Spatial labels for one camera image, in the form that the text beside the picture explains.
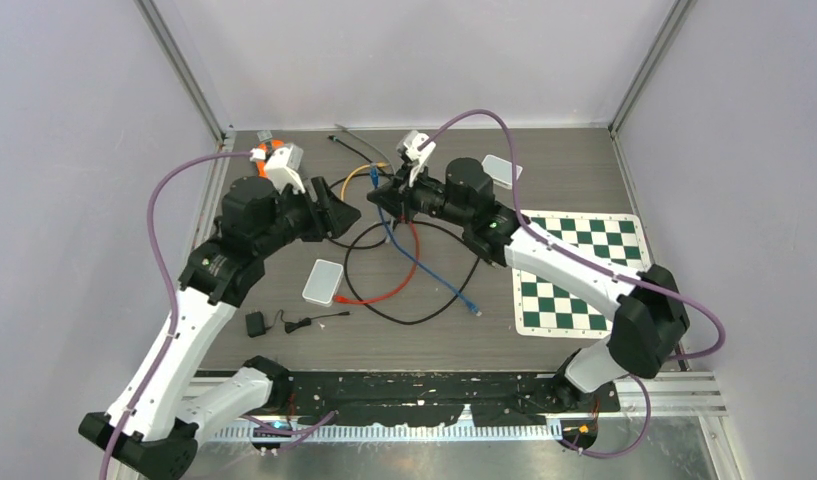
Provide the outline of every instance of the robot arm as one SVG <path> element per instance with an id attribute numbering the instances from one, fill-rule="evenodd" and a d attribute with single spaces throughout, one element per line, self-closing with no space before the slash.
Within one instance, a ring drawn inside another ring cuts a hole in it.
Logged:
<path id="1" fill-rule="evenodd" d="M 311 179 L 308 188 L 302 184 L 297 174 L 301 154 L 299 147 L 286 145 L 267 162 L 272 180 L 252 176 L 235 181 L 223 197 L 223 215 L 214 220 L 216 233 L 187 259 L 179 277 L 177 333 L 114 448 L 114 458 L 148 478 L 180 478 L 199 445 L 219 429 L 250 410 L 280 407 L 291 394 L 287 370 L 255 357 L 223 384 L 182 400 L 208 347 L 264 276 L 264 260 L 297 239 L 339 237 L 361 217 L 322 177 Z M 166 340 L 169 321 L 119 398 L 107 411 L 88 413 L 81 422 L 79 433 L 100 448 L 107 445 Z"/>
<path id="2" fill-rule="evenodd" d="M 576 261 L 566 252 L 678 291 L 673 275 L 653 265 L 637 272 L 578 250 L 538 225 L 529 225 L 548 240 L 549 247 L 521 228 L 515 212 L 496 200 L 493 182 L 473 158 L 452 160 L 446 178 L 429 176 L 425 163 L 434 143 L 416 131 L 397 147 L 402 168 L 367 199 L 396 218 L 411 220 L 424 213 L 463 228 L 467 247 L 486 262 L 533 273 L 585 300 L 613 322 L 611 335 L 571 355 L 551 382 L 557 403 L 572 408 L 606 382 L 627 374 L 653 378 L 688 329 L 684 306 L 672 299 L 618 282 Z"/>

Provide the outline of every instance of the small black connector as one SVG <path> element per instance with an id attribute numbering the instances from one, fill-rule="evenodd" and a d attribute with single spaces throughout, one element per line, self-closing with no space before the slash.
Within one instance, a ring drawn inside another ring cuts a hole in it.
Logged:
<path id="1" fill-rule="evenodd" d="M 270 328 L 272 328 L 272 325 L 267 326 L 263 313 L 252 312 L 246 314 L 246 334 L 249 335 L 249 338 L 260 337 L 267 333 Z"/>

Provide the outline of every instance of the green and white checkerboard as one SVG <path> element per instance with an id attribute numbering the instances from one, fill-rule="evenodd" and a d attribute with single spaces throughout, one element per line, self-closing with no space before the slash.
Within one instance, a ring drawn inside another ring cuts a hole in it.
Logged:
<path id="1" fill-rule="evenodd" d="M 552 235 L 612 262 L 646 270 L 652 264 L 634 215 L 523 210 Z M 513 270 L 514 318 L 521 335 L 603 338 L 611 322 L 584 300 L 542 278 Z"/>

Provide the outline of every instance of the white wall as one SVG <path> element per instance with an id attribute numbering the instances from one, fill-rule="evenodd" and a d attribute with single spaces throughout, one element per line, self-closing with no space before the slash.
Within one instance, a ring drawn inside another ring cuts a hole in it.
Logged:
<path id="1" fill-rule="evenodd" d="M 168 310 L 146 201 L 213 149 L 132 2 L 0 2 L 0 479 L 96 478 L 78 424 L 122 391 Z M 162 195 L 170 268 L 204 178 Z"/>
<path id="2" fill-rule="evenodd" d="M 817 479 L 817 0 L 698 2 L 621 140 L 755 478 Z"/>
<path id="3" fill-rule="evenodd" d="M 238 130 L 607 125 L 672 1 L 165 0 L 212 107 Z"/>

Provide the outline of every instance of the red cable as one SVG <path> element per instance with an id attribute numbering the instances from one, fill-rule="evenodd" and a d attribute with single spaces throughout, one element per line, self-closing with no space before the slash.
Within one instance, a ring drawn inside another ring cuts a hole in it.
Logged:
<path id="1" fill-rule="evenodd" d="M 417 261 L 419 262 L 420 261 L 420 236 L 417 235 L 417 227 L 415 227 L 413 223 L 409 222 L 408 226 L 411 227 L 411 235 L 414 236 L 414 258 L 416 258 Z M 380 302 L 380 301 L 382 301 L 384 299 L 387 299 L 387 298 L 390 298 L 390 297 L 396 295 L 403 288 L 405 288 L 405 286 L 408 285 L 408 282 L 411 281 L 411 278 L 414 276 L 414 272 L 416 272 L 416 271 L 417 271 L 417 264 L 413 263 L 411 265 L 411 270 L 408 271 L 408 276 L 405 277 L 405 280 L 402 280 L 402 283 L 400 283 L 398 287 L 394 288 L 393 291 L 391 291 L 389 293 L 385 293 L 384 295 L 379 295 L 378 297 L 368 298 L 368 299 L 365 299 L 365 300 L 353 300 L 351 298 L 346 298 L 343 295 L 335 295 L 334 296 L 334 301 L 337 302 L 337 303 L 348 303 L 350 305 L 368 305 L 370 303 Z"/>

